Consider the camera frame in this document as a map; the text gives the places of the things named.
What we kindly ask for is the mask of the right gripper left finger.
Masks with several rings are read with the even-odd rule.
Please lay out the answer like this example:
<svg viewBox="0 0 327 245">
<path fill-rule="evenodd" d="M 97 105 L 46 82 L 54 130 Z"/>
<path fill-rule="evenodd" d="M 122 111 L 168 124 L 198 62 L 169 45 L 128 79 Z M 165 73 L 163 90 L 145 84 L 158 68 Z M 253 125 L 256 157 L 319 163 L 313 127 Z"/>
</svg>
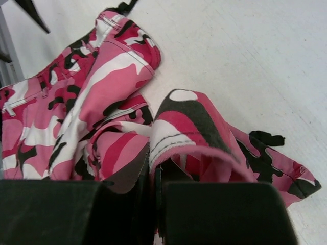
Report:
<svg viewBox="0 0 327 245">
<path fill-rule="evenodd" d="M 1 244 L 150 244 L 148 151 L 104 181 L 1 180 Z"/>
</svg>

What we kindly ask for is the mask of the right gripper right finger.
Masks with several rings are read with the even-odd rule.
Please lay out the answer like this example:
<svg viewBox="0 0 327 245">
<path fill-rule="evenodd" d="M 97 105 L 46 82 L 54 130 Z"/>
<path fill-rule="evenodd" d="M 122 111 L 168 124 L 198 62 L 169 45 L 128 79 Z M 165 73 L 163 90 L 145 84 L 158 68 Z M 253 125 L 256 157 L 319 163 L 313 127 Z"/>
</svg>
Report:
<svg viewBox="0 0 327 245">
<path fill-rule="evenodd" d="M 297 244 L 283 200 L 269 184 L 201 183 L 179 169 L 155 172 L 164 244 Z"/>
</svg>

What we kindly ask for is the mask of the pink camouflage trousers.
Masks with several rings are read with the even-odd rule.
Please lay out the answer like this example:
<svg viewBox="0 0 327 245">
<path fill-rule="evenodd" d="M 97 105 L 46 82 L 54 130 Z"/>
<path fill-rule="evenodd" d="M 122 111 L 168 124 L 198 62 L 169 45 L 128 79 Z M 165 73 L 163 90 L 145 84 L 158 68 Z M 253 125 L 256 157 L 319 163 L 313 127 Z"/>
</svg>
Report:
<svg viewBox="0 0 327 245">
<path fill-rule="evenodd" d="M 104 10 L 44 70 L 1 89 L 4 178 L 103 181 L 146 160 L 151 176 L 172 162 L 195 181 L 270 183 L 286 205 L 321 189 L 274 150 L 282 136 L 238 130 L 204 93 L 174 89 L 153 116 L 139 90 L 161 55 L 127 17 L 134 5 Z"/>
</svg>

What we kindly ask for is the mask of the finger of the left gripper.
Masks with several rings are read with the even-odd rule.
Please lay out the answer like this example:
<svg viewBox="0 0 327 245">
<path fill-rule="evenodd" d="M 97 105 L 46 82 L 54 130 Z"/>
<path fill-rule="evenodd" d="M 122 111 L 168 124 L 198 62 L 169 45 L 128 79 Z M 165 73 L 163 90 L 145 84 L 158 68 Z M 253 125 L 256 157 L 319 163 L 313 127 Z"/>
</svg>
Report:
<svg viewBox="0 0 327 245">
<path fill-rule="evenodd" d="M 15 2 L 24 10 L 24 12 L 33 20 L 35 23 L 42 28 L 47 34 L 50 33 L 49 28 L 44 23 L 43 19 L 39 15 L 34 2 L 32 0 L 15 0 Z"/>
</svg>

